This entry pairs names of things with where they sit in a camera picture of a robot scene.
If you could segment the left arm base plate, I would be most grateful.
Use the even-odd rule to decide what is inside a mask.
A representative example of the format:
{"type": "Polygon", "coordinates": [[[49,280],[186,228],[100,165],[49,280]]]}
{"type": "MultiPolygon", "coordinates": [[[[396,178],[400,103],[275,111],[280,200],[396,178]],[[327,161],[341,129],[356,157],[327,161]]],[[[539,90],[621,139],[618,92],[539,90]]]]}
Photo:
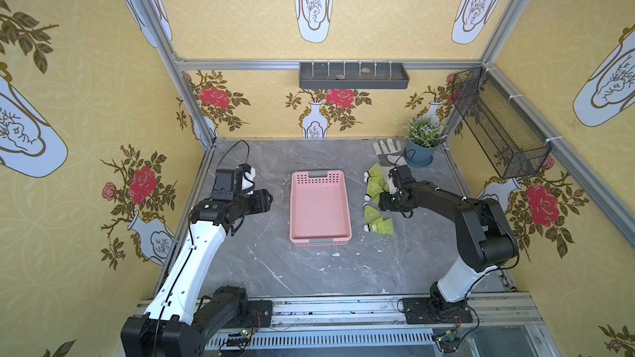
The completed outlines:
{"type": "MultiPolygon", "coordinates": [[[[216,313],[218,308],[215,307],[216,302],[208,301],[198,309],[197,314],[204,319],[205,324],[213,322],[216,324],[216,313]]],[[[227,314],[223,314],[220,318],[222,327],[220,329],[239,328],[239,327],[255,327],[269,328],[273,317],[273,302],[271,300],[249,299],[241,312],[235,312],[231,319],[226,319],[227,314]]]]}

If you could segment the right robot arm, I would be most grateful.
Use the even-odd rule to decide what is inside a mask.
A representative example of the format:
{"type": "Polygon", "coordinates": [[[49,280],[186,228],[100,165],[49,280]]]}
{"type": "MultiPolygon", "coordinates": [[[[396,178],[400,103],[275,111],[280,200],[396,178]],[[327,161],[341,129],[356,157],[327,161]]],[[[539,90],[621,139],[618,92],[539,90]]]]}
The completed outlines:
{"type": "Polygon", "coordinates": [[[519,257],[504,211],[494,198],[468,198],[429,181],[417,181],[406,165],[390,170],[389,185],[391,190],[380,194],[380,210],[411,218],[413,210],[423,208],[455,225],[459,257],[433,284],[428,305],[421,309],[432,322],[453,322],[467,311],[468,294],[482,278],[519,257]]]}

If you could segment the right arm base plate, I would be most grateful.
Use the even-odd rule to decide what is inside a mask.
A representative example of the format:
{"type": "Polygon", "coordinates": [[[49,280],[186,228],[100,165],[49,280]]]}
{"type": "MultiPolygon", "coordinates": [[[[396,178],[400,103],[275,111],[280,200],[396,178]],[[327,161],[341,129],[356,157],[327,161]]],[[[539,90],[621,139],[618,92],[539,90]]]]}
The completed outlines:
{"type": "Polygon", "coordinates": [[[400,311],[409,325],[448,324],[458,327],[474,322],[471,309],[465,301],[446,302],[437,296],[402,298],[400,311]]]}

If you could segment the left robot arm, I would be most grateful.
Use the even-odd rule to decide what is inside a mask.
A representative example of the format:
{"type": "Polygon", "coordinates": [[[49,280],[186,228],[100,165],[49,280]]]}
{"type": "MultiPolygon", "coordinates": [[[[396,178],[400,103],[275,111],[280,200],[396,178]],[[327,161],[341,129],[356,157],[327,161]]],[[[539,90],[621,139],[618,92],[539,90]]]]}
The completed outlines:
{"type": "Polygon", "coordinates": [[[222,287],[203,307],[198,296],[214,256],[238,229],[234,222],[267,213],[272,202],[269,191],[259,189],[230,201],[204,199],[192,208],[188,234],[160,291],[122,328],[126,356],[201,356],[223,326],[246,319],[246,289],[222,287]]]}

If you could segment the pink perforated storage basket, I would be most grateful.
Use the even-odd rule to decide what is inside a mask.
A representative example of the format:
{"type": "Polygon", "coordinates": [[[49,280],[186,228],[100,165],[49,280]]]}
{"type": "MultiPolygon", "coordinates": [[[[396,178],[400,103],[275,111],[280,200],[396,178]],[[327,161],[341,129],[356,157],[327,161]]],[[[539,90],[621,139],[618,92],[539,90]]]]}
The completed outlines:
{"type": "Polygon", "coordinates": [[[295,246],[345,246],[352,238],[345,175],[340,170],[292,174],[289,239],[295,246]]]}

